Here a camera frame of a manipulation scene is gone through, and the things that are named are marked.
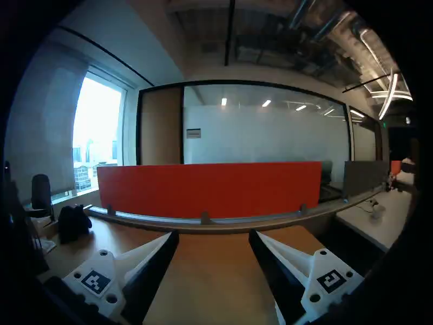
office chair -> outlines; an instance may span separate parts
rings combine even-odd
[[[31,207],[35,209],[30,211],[31,217],[42,218],[51,215],[51,220],[54,220],[50,180],[45,174],[35,175],[31,180]]]

white desk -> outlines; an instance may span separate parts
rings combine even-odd
[[[337,212],[337,219],[374,243],[383,251],[388,251],[403,230],[408,215],[412,195],[408,192],[381,192],[374,196],[385,211],[379,219],[359,208],[371,211],[367,202]]]

sky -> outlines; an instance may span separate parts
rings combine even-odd
[[[73,147],[87,141],[111,144],[117,139],[122,94],[92,79],[84,78],[74,121]]]

wall sign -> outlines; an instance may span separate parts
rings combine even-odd
[[[201,138],[201,129],[187,129],[186,130],[186,138],[187,139],[200,139]]]

window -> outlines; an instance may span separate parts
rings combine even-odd
[[[355,160],[382,160],[380,124],[350,106]]]
[[[125,95],[124,89],[92,73],[83,80],[73,134],[77,192],[98,188],[98,167],[118,165]]]

